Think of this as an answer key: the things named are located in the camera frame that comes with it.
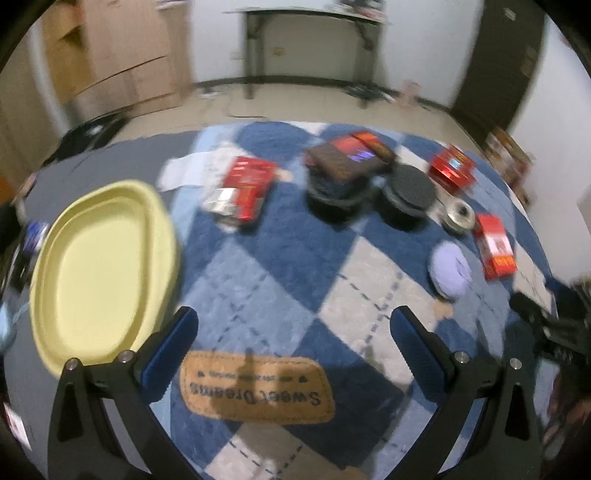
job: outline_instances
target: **red packet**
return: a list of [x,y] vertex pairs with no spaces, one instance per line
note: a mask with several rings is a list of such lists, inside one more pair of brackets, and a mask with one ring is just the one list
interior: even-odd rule
[[475,166],[471,158],[451,145],[432,160],[428,175],[449,193],[457,195],[475,182],[472,176]]
[[500,218],[477,214],[474,237],[487,280],[513,275],[517,271],[515,256]]
[[239,224],[253,222],[261,211],[276,164],[260,158],[238,157],[208,209]]

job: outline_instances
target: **purple round cushion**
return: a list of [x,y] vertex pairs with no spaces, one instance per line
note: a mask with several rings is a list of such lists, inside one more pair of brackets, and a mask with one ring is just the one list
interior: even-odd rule
[[449,300],[464,295],[472,280],[472,270],[462,250],[449,241],[440,242],[433,249],[429,275],[437,291]]

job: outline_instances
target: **blue gripper pad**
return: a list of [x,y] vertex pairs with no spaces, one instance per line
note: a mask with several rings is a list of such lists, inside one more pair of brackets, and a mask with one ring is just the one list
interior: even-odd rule
[[390,334],[425,398],[441,403],[446,398],[449,376],[453,375],[453,364],[449,359],[450,352],[445,344],[436,334],[428,332],[406,306],[392,311]]
[[162,398],[198,329],[199,319],[195,310],[181,307],[161,331],[153,333],[141,346],[135,364],[135,377],[146,403]]

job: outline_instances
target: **black desk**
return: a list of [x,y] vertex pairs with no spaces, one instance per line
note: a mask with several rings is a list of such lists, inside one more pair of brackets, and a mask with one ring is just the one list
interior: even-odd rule
[[[357,56],[355,65],[354,85],[371,87],[374,79],[374,68],[377,58],[379,36],[383,20],[364,17],[358,14],[313,8],[244,8],[228,13],[241,13],[244,23],[244,95],[252,99],[253,83],[265,83],[265,51],[264,30],[268,21],[275,15],[311,15],[314,17],[340,18],[353,22],[363,42],[361,54]],[[253,72],[253,57],[256,74]],[[367,106],[367,100],[361,101],[361,107]]]

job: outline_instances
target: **clutter on desk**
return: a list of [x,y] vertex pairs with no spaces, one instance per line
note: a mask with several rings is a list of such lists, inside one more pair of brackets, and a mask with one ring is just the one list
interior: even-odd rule
[[158,193],[126,180],[72,203],[55,221],[31,282],[31,329],[57,378],[66,362],[108,363],[160,328],[178,246]]
[[348,13],[385,21],[384,3],[382,0],[337,0],[335,6]]
[[435,185],[429,177],[416,167],[399,165],[386,179],[376,207],[389,225],[411,229],[427,217],[435,201]]
[[309,172],[306,201],[310,210],[328,223],[342,223],[353,218],[369,197],[372,184],[367,177],[360,177],[346,185],[345,193],[338,192],[340,185],[325,176]]
[[531,171],[532,158],[502,128],[496,127],[486,138],[485,157],[512,190]]
[[428,270],[435,289],[448,300],[457,300],[464,295],[472,280],[472,270],[462,249],[447,240],[433,249]]
[[277,165],[260,158],[238,157],[222,184],[203,207],[226,222],[251,225],[258,219]]
[[474,210],[462,199],[452,197],[441,211],[441,226],[453,235],[464,235],[475,223]]
[[501,219],[495,215],[476,215],[474,238],[487,280],[513,275],[517,271],[513,249]]
[[452,195],[468,189],[476,179],[472,176],[475,162],[457,147],[450,145],[432,161],[429,177]]

